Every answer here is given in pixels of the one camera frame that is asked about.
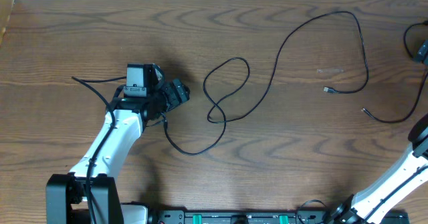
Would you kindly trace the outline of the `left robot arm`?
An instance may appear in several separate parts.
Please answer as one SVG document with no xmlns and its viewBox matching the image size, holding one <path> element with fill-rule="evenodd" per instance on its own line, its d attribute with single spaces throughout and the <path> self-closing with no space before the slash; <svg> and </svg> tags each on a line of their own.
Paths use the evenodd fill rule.
<svg viewBox="0 0 428 224">
<path fill-rule="evenodd" d="M 48 223 L 150 223 L 154 217 L 139 203 L 121 203 L 116 179 L 132 145 L 147 123 L 189 100 L 180 80 L 165 80 L 156 64 L 128 64 L 126 83 L 106 103 L 102 128 L 92 145 L 65 175 L 46 185 Z"/>
</svg>

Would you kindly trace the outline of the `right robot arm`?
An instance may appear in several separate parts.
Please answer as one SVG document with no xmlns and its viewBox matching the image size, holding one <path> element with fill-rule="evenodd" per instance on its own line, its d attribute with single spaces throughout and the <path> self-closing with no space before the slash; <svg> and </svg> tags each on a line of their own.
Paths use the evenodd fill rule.
<svg viewBox="0 0 428 224">
<path fill-rule="evenodd" d="M 408 147 L 390 169 L 331 211 L 324 222 L 380 223 L 397 203 L 427 182 L 427 116 L 414 125 L 408 140 Z"/>
</svg>

